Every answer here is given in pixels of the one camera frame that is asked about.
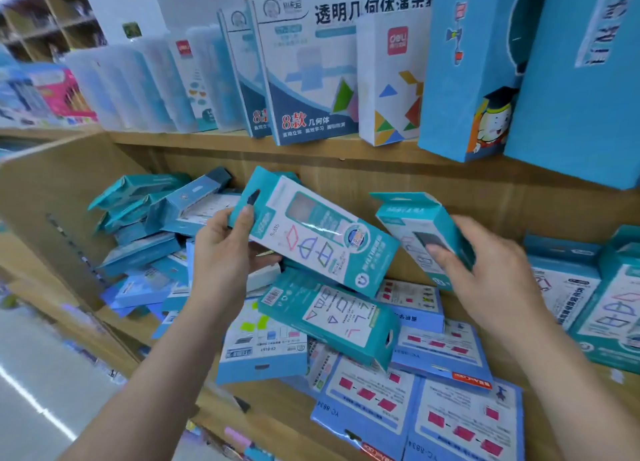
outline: forearm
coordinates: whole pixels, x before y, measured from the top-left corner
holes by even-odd
[[[173,457],[227,329],[216,302],[195,299],[62,461]]]
[[[553,320],[529,321],[505,344],[542,402],[567,461],[640,457],[640,423]]]

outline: hand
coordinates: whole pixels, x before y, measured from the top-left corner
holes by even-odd
[[[243,208],[230,230],[227,223],[232,211],[227,208],[217,212],[196,235],[190,299],[218,305],[218,312],[224,313],[229,322],[242,309],[247,276],[282,260],[277,254],[257,257],[264,248],[249,243],[253,206]]]
[[[555,323],[545,307],[524,250],[467,216],[453,216],[476,253],[472,271],[455,254],[437,245],[427,250],[451,279],[471,317],[505,345],[524,335],[529,324]]]

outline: floor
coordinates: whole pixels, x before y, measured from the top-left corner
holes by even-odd
[[[3,459],[54,460],[120,388],[28,310],[0,310]],[[173,459],[226,458],[183,438]]]

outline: blue triangle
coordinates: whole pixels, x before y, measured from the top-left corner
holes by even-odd
[[[385,89],[382,91],[382,93],[380,94],[380,97],[392,96],[392,95],[398,95],[398,93],[396,92],[396,90],[394,90],[394,88],[391,85],[387,85]]]
[[[404,141],[404,137],[397,130],[395,130],[394,133],[389,136],[385,144],[392,144],[393,142],[400,142],[400,141]]]

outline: red label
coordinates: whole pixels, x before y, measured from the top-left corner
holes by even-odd
[[[189,45],[189,42],[186,39],[183,39],[181,41],[176,41],[175,45],[178,47],[178,52],[182,56],[193,56],[193,54],[191,53],[191,47]]]
[[[452,372],[451,377],[453,378],[453,380],[458,380],[459,382],[464,382],[465,384],[469,385],[475,385],[476,387],[481,387],[483,389],[491,390],[493,388],[491,383],[485,382],[484,380],[480,380],[479,378],[475,378],[473,376]]]
[[[387,456],[383,452],[375,449],[373,446],[368,445],[366,442],[362,443],[362,446],[360,447],[360,450],[364,451],[366,454],[371,456],[376,461],[395,461],[395,459],[390,458],[389,456]]]
[[[401,55],[406,53],[406,45],[409,41],[409,28],[401,26],[389,29],[387,36],[387,53],[389,55]]]

